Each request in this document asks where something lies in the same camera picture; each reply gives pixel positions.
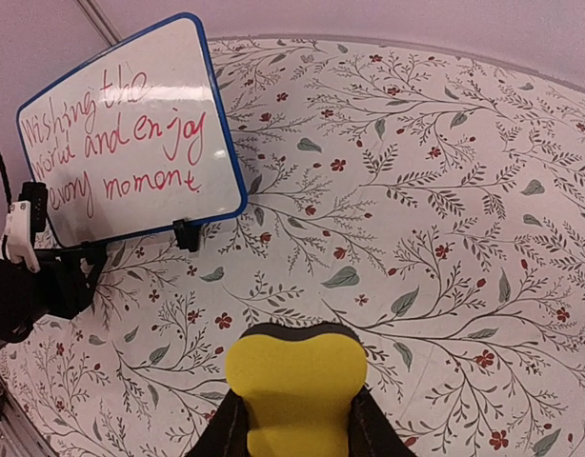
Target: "white board surface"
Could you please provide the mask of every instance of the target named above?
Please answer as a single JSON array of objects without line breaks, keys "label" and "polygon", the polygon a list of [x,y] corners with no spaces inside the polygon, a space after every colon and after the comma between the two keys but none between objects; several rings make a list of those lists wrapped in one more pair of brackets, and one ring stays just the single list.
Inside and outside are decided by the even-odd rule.
[{"label": "white board surface", "polygon": [[233,217],[246,204],[201,23],[190,14],[73,70],[17,122],[64,247]]}]

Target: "gray leaf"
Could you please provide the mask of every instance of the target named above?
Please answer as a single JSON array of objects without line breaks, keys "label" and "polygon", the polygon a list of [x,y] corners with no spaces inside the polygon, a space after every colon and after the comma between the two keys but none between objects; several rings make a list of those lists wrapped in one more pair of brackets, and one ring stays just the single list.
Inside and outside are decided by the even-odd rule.
[{"label": "gray leaf", "polygon": [[392,102],[388,102],[386,106],[396,107],[398,105],[404,105],[405,103],[409,103],[407,100],[392,100]]},{"label": "gray leaf", "polygon": [[449,98],[453,98],[454,100],[459,100],[460,99],[460,97],[458,97],[457,95],[455,95],[453,92],[451,92],[447,88],[445,88],[445,95],[447,95]]},{"label": "gray leaf", "polygon": [[254,208],[254,217],[256,218],[256,223],[263,227],[263,223],[265,222],[265,211],[261,207]]},{"label": "gray leaf", "polygon": [[544,457],[545,455],[547,455],[547,453],[551,450],[551,447],[553,447],[553,445],[557,441],[557,438],[559,438],[560,431],[561,428],[558,428],[550,435],[547,435],[538,442],[536,442],[536,444],[532,446],[532,450],[534,451],[534,457]]},{"label": "gray leaf", "polygon": [[262,174],[259,174],[252,181],[251,188],[248,189],[248,194],[249,195],[255,195],[258,192],[259,188],[261,187],[261,183],[262,182],[263,182],[263,175]]},{"label": "gray leaf", "polygon": [[206,400],[214,400],[215,402],[220,402],[223,398],[225,398],[225,394],[220,392],[201,392],[199,396],[205,398]]},{"label": "gray leaf", "polygon": [[206,281],[207,283],[213,283],[214,281],[220,281],[225,276],[225,269],[218,267],[215,271],[206,276],[200,276],[199,279]]},{"label": "gray leaf", "polygon": [[231,81],[227,81],[226,83],[219,84],[219,85],[218,85],[218,88],[222,90],[222,89],[224,89],[225,87],[227,87],[227,86],[230,86],[230,85],[231,85],[231,83],[232,83],[233,81],[235,81],[235,80],[234,80],[234,79],[232,79]]},{"label": "gray leaf", "polygon": [[456,114],[454,116],[454,119],[452,119],[452,123],[449,125],[449,128],[452,129],[452,128],[457,127],[457,126],[461,126],[467,120],[468,120],[468,116],[466,114],[464,114],[463,112],[459,112],[458,114]]},{"label": "gray leaf", "polygon": [[135,271],[128,271],[128,276],[131,276],[133,279],[137,279],[138,281],[142,281],[142,277],[140,277],[140,275]]},{"label": "gray leaf", "polygon": [[392,312],[394,313],[395,317],[402,317],[404,316],[407,311],[411,308],[414,304],[415,299],[417,298],[417,294],[419,293],[419,286],[417,286],[416,290],[411,292],[407,292],[400,297],[398,297],[394,303],[392,303]]},{"label": "gray leaf", "polygon": [[524,214],[523,215],[523,223],[528,224],[530,226],[542,227],[542,224],[540,224],[540,221],[538,221],[535,217],[533,217],[532,214]]},{"label": "gray leaf", "polygon": [[277,64],[278,62],[282,61],[286,59],[286,54],[277,54],[272,61],[269,63],[269,65],[271,64]]},{"label": "gray leaf", "polygon": [[90,345],[102,346],[106,344],[106,341],[102,341],[97,335],[90,335]]},{"label": "gray leaf", "polygon": [[140,326],[136,327],[134,330],[132,330],[130,333],[128,333],[127,335],[125,335],[123,337],[123,340],[126,343],[131,343],[133,341],[133,339],[136,337],[136,333],[138,332],[138,329],[140,328]]},{"label": "gray leaf", "polygon": [[484,340],[485,338],[492,338],[498,332],[497,328],[483,328],[475,331],[467,336],[471,340]]},{"label": "gray leaf", "polygon": [[354,267],[344,267],[330,280],[321,283],[325,288],[346,288],[355,286],[360,282],[360,276]]},{"label": "gray leaf", "polygon": [[289,224],[291,224],[291,226],[293,226],[296,229],[304,229],[304,230],[306,229],[305,227],[303,227],[301,225],[301,223],[297,219],[293,218],[292,216],[289,217],[287,219],[287,221],[288,221]]},{"label": "gray leaf", "polygon": [[394,349],[400,352],[400,355],[403,356],[403,362],[407,366],[407,370],[411,371],[411,363],[414,360],[414,354],[411,352],[411,350],[407,347],[407,345],[399,342],[394,343]]},{"label": "gray leaf", "polygon": [[377,122],[375,122],[375,131],[377,132],[377,135],[379,135],[379,139],[382,140],[384,133],[386,132],[385,119],[379,119]]},{"label": "gray leaf", "polygon": [[322,148],[319,147],[309,138],[301,138],[297,143],[296,148],[299,150],[312,150],[316,152],[322,152]]},{"label": "gray leaf", "polygon": [[528,183],[526,188],[521,191],[523,195],[530,196],[530,195],[538,195],[539,193],[544,193],[544,188],[542,187],[542,183],[537,179],[533,179]]},{"label": "gray leaf", "polygon": [[157,407],[159,403],[159,392],[157,392],[157,389],[152,384],[147,385],[147,389],[151,393],[152,403]]},{"label": "gray leaf", "polygon": [[121,249],[119,249],[119,251],[116,253],[116,255],[114,256],[114,259],[112,259],[112,266],[113,267],[119,266],[119,264],[121,263],[121,260],[123,260],[123,254],[125,254],[125,242],[121,245]]},{"label": "gray leaf", "polygon": [[498,287],[500,289],[498,301],[500,303],[508,302],[511,299],[511,284],[509,283],[509,278],[506,277],[504,268],[502,269],[502,276],[500,276]]},{"label": "gray leaf", "polygon": [[159,362],[161,362],[161,359],[163,359],[166,356],[168,350],[170,350],[170,345],[163,346],[162,348],[157,348],[156,350],[151,352],[151,355],[149,356],[151,365],[156,365]]},{"label": "gray leaf", "polygon": [[93,434],[98,439],[98,441],[102,441],[102,435],[100,435],[100,430],[98,430],[98,423],[95,419],[93,419]]}]

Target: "whiteboard frame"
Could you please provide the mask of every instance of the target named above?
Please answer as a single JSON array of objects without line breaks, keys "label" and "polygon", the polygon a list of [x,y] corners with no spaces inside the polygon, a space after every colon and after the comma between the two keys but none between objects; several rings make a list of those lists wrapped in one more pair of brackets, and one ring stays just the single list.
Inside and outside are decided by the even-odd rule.
[{"label": "whiteboard frame", "polygon": [[[239,162],[238,162],[237,156],[235,154],[235,149],[233,147],[232,134],[231,134],[231,131],[229,129],[229,124],[227,123],[227,116],[225,113],[225,109],[223,107],[223,101],[221,100],[220,91],[218,89],[218,83],[217,83],[216,77],[214,75],[214,68],[212,66],[212,60],[210,58],[210,50],[208,48],[208,41],[206,40],[206,33],[204,32],[204,26],[201,23],[201,20],[197,16],[195,16],[194,14],[191,14],[190,12],[179,12],[179,13],[175,14],[174,16],[168,17],[167,19],[159,21],[150,27],[147,27],[143,30],[140,30],[139,32],[129,36],[128,38],[126,38],[122,42],[117,43],[115,46],[108,48],[107,50],[103,50],[102,52],[99,52],[98,54],[94,55],[91,59],[86,60],[81,65],[75,67],[74,69],[72,69],[68,73],[66,73],[63,76],[61,76],[60,78],[56,79],[53,83],[46,86],[44,89],[42,89],[36,95],[34,95],[30,100],[28,100],[21,107],[19,107],[19,109],[17,110],[17,115],[15,116],[15,121],[17,124],[17,132],[19,133],[19,138],[21,140],[22,148],[24,150],[24,156],[26,157],[26,162],[27,162],[28,168],[30,170],[30,176],[32,177],[33,181],[36,181],[36,176],[34,175],[34,170],[32,169],[30,156],[28,155],[28,152],[26,151],[26,144],[24,143],[24,137],[22,135],[21,124],[20,124],[20,116],[21,116],[22,110],[25,107],[27,107],[28,105],[30,105],[32,102],[34,102],[37,98],[44,95],[49,90],[55,88],[60,83],[62,83],[63,81],[65,81],[69,77],[73,76],[78,71],[91,65],[92,63],[101,59],[105,55],[110,54],[114,50],[118,50],[119,48],[127,45],[129,42],[136,40],[137,38],[140,38],[141,36],[144,36],[147,33],[151,33],[154,30],[157,30],[157,29],[160,29],[164,26],[167,26],[171,22],[178,21],[181,19],[188,19],[188,20],[193,21],[193,23],[195,25],[195,29],[197,30],[197,37],[199,38],[199,44],[201,46],[202,54],[204,56],[204,64],[206,66],[208,80],[210,81],[210,87],[212,90],[212,97],[214,98],[216,112],[218,114],[218,119],[220,121],[223,136],[225,138],[225,144],[227,145],[227,152],[229,153],[229,156],[231,159],[230,161],[231,161],[232,168],[233,168],[233,174],[235,176],[235,181],[237,183],[237,188],[239,189],[239,194],[240,194],[240,205],[239,205],[239,208],[236,209],[235,211],[227,213],[227,214],[219,214],[219,215],[216,215],[213,217],[206,217],[204,219],[190,220],[189,222],[194,226],[200,226],[203,224],[208,224],[210,222],[217,222],[217,221],[222,221],[222,220],[226,220],[226,219],[232,219],[234,217],[239,216],[244,211],[244,209],[246,209],[246,205],[248,205],[248,193],[246,192],[246,187],[244,184],[244,178],[242,176],[242,171],[239,167]],[[84,243],[82,242],[82,243],[75,245],[75,246],[63,246],[62,243],[60,243],[60,240],[57,236],[57,233],[55,232],[55,229],[53,228],[53,223],[51,222],[49,212],[47,215],[47,220],[48,220],[49,225],[50,225],[51,233],[53,233],[53,237],[55,238],[56,243],[60,247],[62,247],[62,248],[78,248],[78,247],[84,245]],[[155,233],[162,233],[164,231],[169,231],[169,230],[173,230],[173,225],[167,225],[167,226],[159,227],[159,228],[150,228],[147,230],[135,231],[132,233],[126,233],[124,235],[119,235],[119,236],[107,238],[104,240],[91,241],[90,245],[107,244],[107,243],[112,243],[112,242],[116,242],[116,241],[127,240],[130,238],[136,238],[138,236],[146,236],[146,235],[152,235]]]}]

